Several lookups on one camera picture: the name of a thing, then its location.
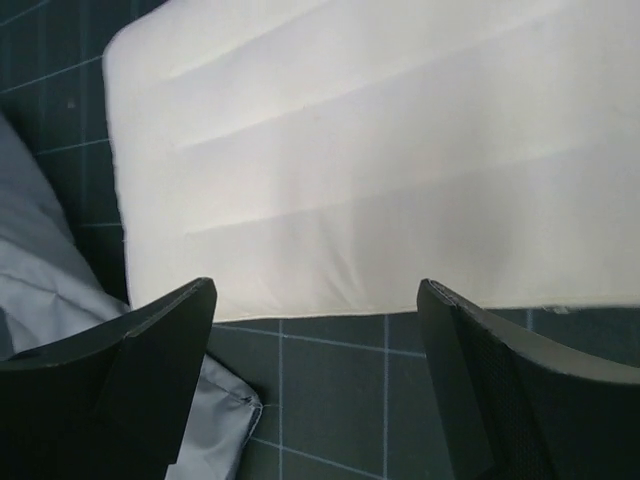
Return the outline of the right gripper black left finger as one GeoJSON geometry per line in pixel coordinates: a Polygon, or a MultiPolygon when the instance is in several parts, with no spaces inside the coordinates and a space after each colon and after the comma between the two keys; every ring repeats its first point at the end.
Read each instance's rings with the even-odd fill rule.
{"type": "Polygon", "coordinates": [[[216,307],[210,278],[1,363],[4,479],[162,479],[216,307]]]}

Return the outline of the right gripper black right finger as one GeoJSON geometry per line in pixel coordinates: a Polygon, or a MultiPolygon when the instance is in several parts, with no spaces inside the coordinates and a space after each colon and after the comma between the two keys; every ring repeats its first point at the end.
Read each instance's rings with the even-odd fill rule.
{"type": "Polygon", "coordinates": [[[457,479],[635,479],[639,371],[425,279],[424,351],[457,479]]]}

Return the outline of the grey fabric pillowcase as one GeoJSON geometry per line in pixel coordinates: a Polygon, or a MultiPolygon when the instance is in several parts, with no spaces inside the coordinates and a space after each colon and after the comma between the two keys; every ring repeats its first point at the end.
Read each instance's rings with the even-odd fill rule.
{"type": "MultiPolygon", "coordinates": [[[[1,363],[131,311],[99,285],[50,184],[3,122],[1,363]]],[[[178,459],[162,479],[234,478],[261,412],[255,391],[206,349],[178,459]]]]}

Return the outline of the cream white pillow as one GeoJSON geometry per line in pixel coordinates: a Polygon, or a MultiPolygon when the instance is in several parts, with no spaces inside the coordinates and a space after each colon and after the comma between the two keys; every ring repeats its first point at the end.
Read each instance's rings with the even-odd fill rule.
{"type": "Polygon", "coordinates": [[[639,301],[635,1],[170,1],[103,76],[134,307],[639,301]]]}

